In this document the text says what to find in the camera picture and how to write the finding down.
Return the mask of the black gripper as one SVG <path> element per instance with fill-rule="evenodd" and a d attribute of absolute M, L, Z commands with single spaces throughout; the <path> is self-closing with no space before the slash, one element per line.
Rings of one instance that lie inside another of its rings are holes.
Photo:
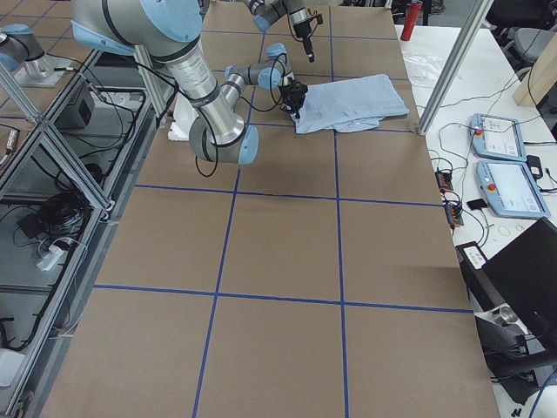
<path fill-rule="evenodd" d="M 307 92 L 308 87 L 300 82 L 292 82 L 291 84 L 281 86 L 281 110 L 285 112 L 295 112 L 295 119 L 300 119 L 299 111 L 304 105 Z"/>
<path fill-rule="evenodd" d="M 316 22 L 316 25 L 321 25 L 323 23 L 322 14 L 317 11 L 311 12 L 310 10 L 297 10 L 291 14 L 294 37 L 299 41 L 303 41 L 304 51 L 310 63 L 315 61 L 312 41 L 310 39 L 314 31 L 312 27 L 313 21 Z"/>

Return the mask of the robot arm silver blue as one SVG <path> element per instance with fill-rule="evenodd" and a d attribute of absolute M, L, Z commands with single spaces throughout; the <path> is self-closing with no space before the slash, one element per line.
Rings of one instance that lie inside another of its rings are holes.
<path fill-rule="evenodd" d="M 120 56 L 131 56 L 142 45 L 167 68 L 198 113 L 189 143 L 204 161 L 248 165 L 256 158 L 258 129 L 234 111 L 246 86 L 279 90 L 281 108 L 293 116 L 299 115 L 307 93 L 280 43 L 268 47 L 263 63 L 229 67 L 220 84 L 201 47 L 196 1 L 76 1 L 71 23 L 81 44 Z"/>
<path fill-rule="evenodd" d="M 292 38 L 303 45 L 309 62 L 315 61 L 312 36 L 323 23 L 321 13 L 309 10 L 305 1 L 299 0 L 246 0 L 243 4 L 252 14 L 252 20 L 261 32 L 267 32 L 282 17 L 287 17 Z"/>

